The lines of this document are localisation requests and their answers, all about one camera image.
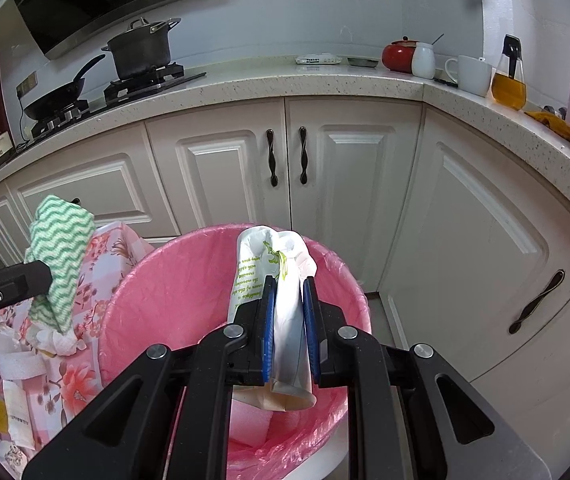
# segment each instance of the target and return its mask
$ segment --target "black pan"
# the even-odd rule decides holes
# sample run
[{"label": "black pan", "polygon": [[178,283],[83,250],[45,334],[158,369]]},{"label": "black pan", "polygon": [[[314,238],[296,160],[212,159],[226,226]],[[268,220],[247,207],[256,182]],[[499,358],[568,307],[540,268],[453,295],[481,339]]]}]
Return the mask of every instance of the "black pan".
[{"label": "black pan", "polygon": [[85,83],[83,76],[104,57],[105,54],[101,54],[89,60],[83,65],[83,68],[78,71],[78,74],[76,74],[71,83],[59,86],[56,90],[52,90],[44,96],[39,97],[36,101],[28,104],[25,107],[25,115],[35,121],[42,121],[43,119],[56,115],[71,105],[78,99],[78,96],[81,95],[83,91],[83,84]]}]

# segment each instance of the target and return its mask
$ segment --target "cooking oil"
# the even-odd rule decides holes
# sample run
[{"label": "cooking oil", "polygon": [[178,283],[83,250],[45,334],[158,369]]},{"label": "cooking oil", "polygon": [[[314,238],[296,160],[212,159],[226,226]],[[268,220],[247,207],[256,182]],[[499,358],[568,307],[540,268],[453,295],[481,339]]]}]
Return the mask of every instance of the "cooking oil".
[{"label": "cooking oil", "polygon": [[527,87],[521,81],[496,73],[492,81],[492,95],[501,105],[520,110],[527,102]]}]

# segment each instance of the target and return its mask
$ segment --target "speckled countertop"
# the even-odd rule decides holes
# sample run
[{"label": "speckled countertop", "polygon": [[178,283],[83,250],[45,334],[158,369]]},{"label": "speckled countertop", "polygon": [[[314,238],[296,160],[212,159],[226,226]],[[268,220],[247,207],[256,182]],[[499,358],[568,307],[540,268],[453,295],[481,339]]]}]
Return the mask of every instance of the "speckled countertop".
[{"label": "speckled countertop", "polygon": [[[539,172],[570,202],[570,143],[521,112],[433,81],[385,68],[297,66],[230,62],[206,67],[207,76],[162,94],[123,105],[70,126],[0,169],[0,182],[74,142],[124,124],[213,105],[283,96],[344,95],[422,101],[473,126]],[[186,71],[187,75],[194,70]]]}]

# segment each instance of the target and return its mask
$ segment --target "bolt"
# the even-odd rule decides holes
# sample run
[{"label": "bolt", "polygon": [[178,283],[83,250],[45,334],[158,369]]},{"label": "bolt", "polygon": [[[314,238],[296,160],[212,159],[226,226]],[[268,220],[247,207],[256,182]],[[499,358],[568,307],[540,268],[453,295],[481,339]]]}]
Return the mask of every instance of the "bolt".
[{"label": "bolt", "polygon": [[227,325],[223,329],[223,334],[225,334],[230,339],[236,339],[243,335],[243,327],[240,325]]},{"label": "bolt", "polygon": [[425,343],[420,343],[414,347],[414,353],[418,355],[418,357],[429,359],[434,355],[434,349]]},{"label": "bolt", "polygon": [[147,354],[147,357],[150,359],[161,359],[161,357],[165,357],[165,354],[167,354],[167,346],[156,343],[148,347],[145,354]]},{"label": "bolt", "polygon": [[342,326],[338,329],[338,335],[343,339],[354,339],[359,334],[353,326]]}]

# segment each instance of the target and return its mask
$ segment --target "gas stove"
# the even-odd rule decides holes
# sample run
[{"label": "gas stove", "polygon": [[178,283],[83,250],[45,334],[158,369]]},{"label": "gas stove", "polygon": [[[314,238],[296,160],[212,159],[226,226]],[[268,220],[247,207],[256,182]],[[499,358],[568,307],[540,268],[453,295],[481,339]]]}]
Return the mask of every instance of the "gas stove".
[{"label": "gas stove", "polygon": [[205,72],[185,76],[182,65],[172,63],[152,72],[133,77],[124,81],[112,81],[104,90],[105,106],[90,109],[88,101],[79,99],[61,110],[54,117],[37,122],[32,128],[32,139],[16,147],[16,155],[33,147],[38,142],[47,139],[72,124],[94,117],[111,108],[116,108],[128,102],[157,94],[174,86],[186,83],[192,79],[203,77]]},{"label": "gas stove", "polygon": [[55,134],[63,128],[84,119],[88,114],[88,102],[85,99],[79,99],[53,117],[38,121],[32,128],[32,138],[37,139],[41,136]]},{"label": "gas stove", "polygon": [[163,90],[172,88],[172,86],[204,75],[205,73],[203,72],[185,77],[183,66],[172,63],[130,79],[112,81],[104,90],[105,105],[111,108],[114,105],[125,104],[134,99],[140,99],[162,92]]}]

